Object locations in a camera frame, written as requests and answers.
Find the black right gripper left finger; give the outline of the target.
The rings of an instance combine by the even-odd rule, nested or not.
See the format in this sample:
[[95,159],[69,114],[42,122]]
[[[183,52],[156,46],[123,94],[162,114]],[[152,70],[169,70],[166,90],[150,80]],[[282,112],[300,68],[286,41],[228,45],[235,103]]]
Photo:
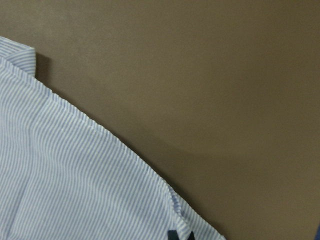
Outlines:
[[167,232],[168,240],[179,240],[179,235],[176,230],[169,230]]

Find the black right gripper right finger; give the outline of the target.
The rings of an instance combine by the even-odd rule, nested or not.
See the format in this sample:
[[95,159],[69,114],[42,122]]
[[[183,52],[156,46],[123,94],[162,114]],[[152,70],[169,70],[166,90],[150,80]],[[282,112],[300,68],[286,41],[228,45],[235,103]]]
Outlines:
[[193,232],[193,231],[190,232],[187,240],[195,240],[195,235],[194,235],[194,232]]

